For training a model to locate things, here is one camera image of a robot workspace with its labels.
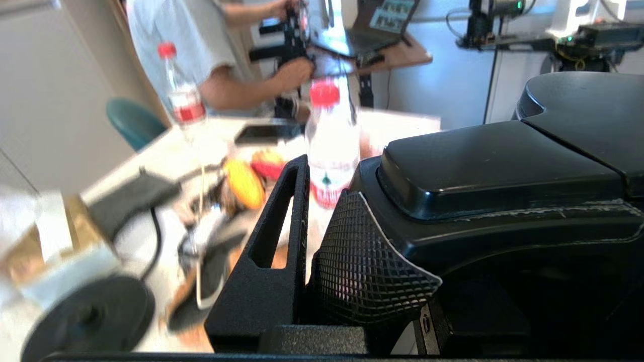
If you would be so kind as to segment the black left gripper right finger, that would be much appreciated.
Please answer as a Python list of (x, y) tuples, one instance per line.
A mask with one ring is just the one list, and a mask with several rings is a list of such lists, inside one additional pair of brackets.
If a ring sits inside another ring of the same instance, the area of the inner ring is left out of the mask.
[(419, 355), (448, 355), (452, 330), (439, 300), (431, 299), (421, 308), (414, 320), (414, 334)]

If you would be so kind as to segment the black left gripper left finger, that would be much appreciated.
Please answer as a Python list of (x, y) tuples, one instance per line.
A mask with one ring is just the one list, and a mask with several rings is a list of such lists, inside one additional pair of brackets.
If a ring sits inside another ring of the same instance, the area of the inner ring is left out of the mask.
[(261, 335), (298, 321), (308, 234), (307, 156), (288, 162), (205, 321), (215, 352), (256, 352)]

